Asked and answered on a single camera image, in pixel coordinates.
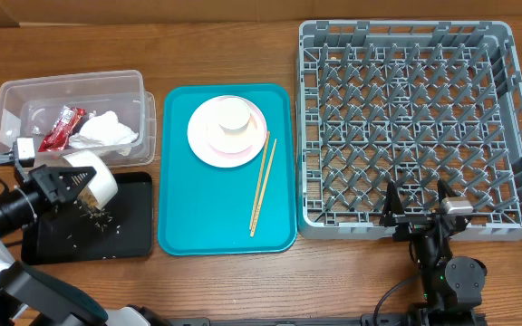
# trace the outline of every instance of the wooden table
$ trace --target wooden table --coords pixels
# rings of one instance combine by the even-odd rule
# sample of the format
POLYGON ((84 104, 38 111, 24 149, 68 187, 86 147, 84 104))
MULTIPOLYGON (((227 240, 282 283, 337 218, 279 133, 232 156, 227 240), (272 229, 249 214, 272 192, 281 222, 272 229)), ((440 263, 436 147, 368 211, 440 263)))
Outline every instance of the wooden table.
MULTIPOLYGON (((499 17, 513 28, 522 68, 522 16, 499 17)), ((170 24, 0 29, 0 86, 15 79, 137 69, 157 101, 180 85, 275 82, 293 102, 299 22, 170 24)), ((292 107, 292 118, 295 110, 292 107)), ((146 170, 158 198, 160 143, 146 170)), ((0 176, 13 184, 12 169, 0 176)), ((478 309, 492 325, 522 325, 522 241, 453 243, 456 255, 488 267, 478 309)), ((19 249, 12 249, 19 258, 19 249)), ((360 316, 404 274, 414 273, 407 245, 382 241, 310 241, 299 236, 282 254, 178 258, 154 243, 148 259, 38 267, 71 283, 105 308, 145 305, 167 317, 211 319, 360 316)), ((420 301, 418 283, 395 293, 383 312, 420 301)), ((28 324, 34 313, 20 322, 28 324)))

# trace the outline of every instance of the red packet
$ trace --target red packet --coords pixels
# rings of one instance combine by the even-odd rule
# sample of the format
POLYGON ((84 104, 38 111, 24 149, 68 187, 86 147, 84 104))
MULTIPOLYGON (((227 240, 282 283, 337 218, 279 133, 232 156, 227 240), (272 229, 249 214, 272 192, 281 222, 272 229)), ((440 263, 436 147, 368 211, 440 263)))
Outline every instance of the red packet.
POLYGON ((45 136, 38 151, 64 150, 73 128, 78 124, 86 110, 80 108, 63 108, 60 118, 53 125, 52 131, 45 136))

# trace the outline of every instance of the white cup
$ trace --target white cup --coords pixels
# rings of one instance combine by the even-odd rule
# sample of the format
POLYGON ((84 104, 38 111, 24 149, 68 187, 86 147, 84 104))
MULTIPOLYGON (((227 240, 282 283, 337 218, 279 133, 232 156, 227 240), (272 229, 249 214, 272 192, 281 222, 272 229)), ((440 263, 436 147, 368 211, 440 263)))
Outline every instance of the white cup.
POLYGON ((251 112, 245 101, 227 98, 218 104, 217 123, 229 134, 239 134, 247 129, 251 112))
POLYGON ((86 197, 93 200, 91 202, 84 200, 84 202, 102 209, 118 192, 118 185, 108 167, 89 150, 66 155, 63 159, 73 167, 94 167, 96 170, 96 175, 79 195, 80 198, 86 197))

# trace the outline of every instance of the plastic container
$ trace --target plastic container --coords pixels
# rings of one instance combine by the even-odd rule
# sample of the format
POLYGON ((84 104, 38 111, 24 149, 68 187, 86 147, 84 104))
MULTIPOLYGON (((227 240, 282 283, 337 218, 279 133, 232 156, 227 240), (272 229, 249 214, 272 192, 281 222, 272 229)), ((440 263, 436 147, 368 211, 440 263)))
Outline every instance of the plastic container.
MULTIPOLYGON (((137 71, 91 72, 8 81, 0 89, 0 152, 17 137, 33 137, 38 149, 64 107, 101 115, 112 110, 119 122, 139 134, 131 144, 90 148, 109 167, 149 164, 156 148, 156 110, 137 71)), ((38 152, 35 165, 78 151, 38 152)))
POLYGON ((464 240, 522 239, 522 78, 501 22, 308 21, 299 28, 297 194, 307 238, 378 239, 389 180, 407 214, 445 179, 464 240))

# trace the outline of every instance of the clear plastic container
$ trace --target clear plastic container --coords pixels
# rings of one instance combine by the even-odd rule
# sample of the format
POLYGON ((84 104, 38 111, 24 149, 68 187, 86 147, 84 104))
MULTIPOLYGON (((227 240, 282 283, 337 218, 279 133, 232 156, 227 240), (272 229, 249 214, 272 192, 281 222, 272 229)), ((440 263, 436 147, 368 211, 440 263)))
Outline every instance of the clear plastic container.
MULTIPOLYGON (((36 149, 64 107, 101 115, 112 110, 120 123, 139 134, 131 144, 90 148, 110 167, 149 164, 156 148, 156 110, 137 71, 91 72, 8 81, 0 89, 0 152, 17 137, 33 137, 36 149)), ((78 151, 38 152, 35 164, 52 163, 78 151)))

